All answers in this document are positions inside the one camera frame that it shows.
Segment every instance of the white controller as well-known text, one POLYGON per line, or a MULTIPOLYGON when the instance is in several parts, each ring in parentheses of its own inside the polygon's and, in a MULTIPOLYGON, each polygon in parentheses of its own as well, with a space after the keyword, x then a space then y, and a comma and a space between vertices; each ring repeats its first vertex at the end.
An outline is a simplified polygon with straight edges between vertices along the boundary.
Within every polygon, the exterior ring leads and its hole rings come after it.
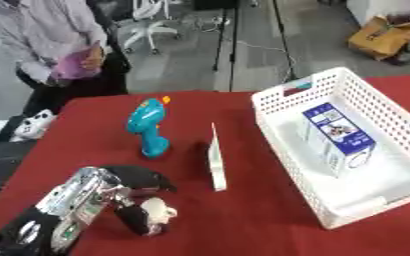
POLYGON ((51 110, 45 109, 33 117, 24 119, 15 130, 15 136, 12 138, 12 141, 40 139, 55 118, 56 116, 53 115, 51 110))

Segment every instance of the trousers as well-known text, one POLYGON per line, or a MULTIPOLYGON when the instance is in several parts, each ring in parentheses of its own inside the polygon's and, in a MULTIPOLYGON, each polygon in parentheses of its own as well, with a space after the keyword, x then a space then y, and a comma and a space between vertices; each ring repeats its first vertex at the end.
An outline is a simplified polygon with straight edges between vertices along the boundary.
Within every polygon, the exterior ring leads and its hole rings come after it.
POLYGON ((121 64, 117 56, 109 54, 100 74, 92 78, 73 80, 69 86, 63 88, 49 87, 17 69, 17 76, 34 89, 23 114, 33 116, 43 109, 59 114, 63 106, 75 98, 128 94, 126 73, 122 71, 121 64))

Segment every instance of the white mug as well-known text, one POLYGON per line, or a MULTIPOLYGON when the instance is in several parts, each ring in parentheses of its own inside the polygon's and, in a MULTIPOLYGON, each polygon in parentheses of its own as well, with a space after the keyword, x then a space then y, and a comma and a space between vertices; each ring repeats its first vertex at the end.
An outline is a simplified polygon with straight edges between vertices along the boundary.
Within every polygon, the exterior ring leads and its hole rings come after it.
POLYGON ((168 224, 169 219, 177 217, 177 210, 168 207, 166 203, 158 197, 153 197, 144 201, 141 205, 147 214, 147 225, 149 227, 149 233, 147 235, 156 235, 162 232, 161 224, 168 224))

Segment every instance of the metal robotic arm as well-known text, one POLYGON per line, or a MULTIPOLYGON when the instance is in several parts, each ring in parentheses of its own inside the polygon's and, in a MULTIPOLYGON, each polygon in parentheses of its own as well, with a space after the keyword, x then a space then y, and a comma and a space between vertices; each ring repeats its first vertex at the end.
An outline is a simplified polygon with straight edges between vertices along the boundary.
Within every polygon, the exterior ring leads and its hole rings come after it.
POLYGON ((0 230, 0 255, 68 255, 82 232, 108 205, 135 233, 156 235, 163 228, 148 224, 149 213, 133 197, 161 190, 176 188, 162 174, 146 168, 81 168, 0 230))

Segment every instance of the tripod stand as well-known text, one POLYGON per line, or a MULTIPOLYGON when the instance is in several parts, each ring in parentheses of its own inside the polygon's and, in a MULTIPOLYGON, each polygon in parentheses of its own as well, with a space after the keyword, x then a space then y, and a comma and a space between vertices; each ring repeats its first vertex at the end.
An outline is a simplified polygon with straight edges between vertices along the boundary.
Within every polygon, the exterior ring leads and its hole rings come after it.
MULTIPOLYGON (((234 4, 234 26, 233 26, 233 36, 232 36, 232 52, 230 54, 230 63, 231 63, 231 68, 230 68, 230 81, 229 81, 229 86, 228 86, 228 91, 233 91, 233 83, 234 83, 234 76, 235 76, 235 64, 236 64, 236 46, 237 46, 237 41, 238 41, 238 28, 239 28, 239 0, 235 0, 234 4)), ((216 59, 213 65, 213 70, 218 71, 219 70, 219 59, 221 56, 221 49, 222 49, 222 41, 224 39, 224 32, 225 32, 225 22, 227 21, 228 17, 228 9, 225 8, 222 11, 222 22, 219 25, 219 42, 217 46, 217 53, 216 53, 216 59)))
MULTIPOLYGON (((286 77, 285 82, 293 81, 298 79, 296 73, 295 73, 295 67, 294 63, 292 60, 292 57, 289 52, 289 46, 286 40, 286 35, 285 35, 285 29, 284 29, 284 24, 281 18, 281 12, 278 7, 277 0, 272 0, 273 2, 273 7, 275 11, 275 17, 277 20, 277 26, 281 34, 281 40, 283 42, 283 47, 284 47, 284 52, 286 54, 286 59, 288 63, 288 77, 286 77)), ((257 0, 253 0, 252 4, 258 4, 257 0)), ((229 81, 229 91, 233 91, 233 83, 234 83, 234 73, 235 73, 235 64, 236 64, 236 50, 237 50, 237 41, 238 41, 238 25, 239 25, 239 8, 240 8, 240 1, 235 0, 235 6, 233 8, 235 17, 234 17, 234 28, 233 28, 233 36, 232 36, 232 52, 230 54, 230 63, 231 63, 231 71, 230 71, 230 81, 229 81)), ((216 59, 215 63, 213 65, 213 70, 218 71, 219 67, 219 59, 220 59, 220 54, 221 54, 221 49, 222 49, 222 41, 224 38, 224 31, 225 31, 225 22, 227 21, 228 17, 228 9, 223 9, 222 11, 222 22, 219 25, 219 43, 217 47, 217 53, 216 53, 216 59)))

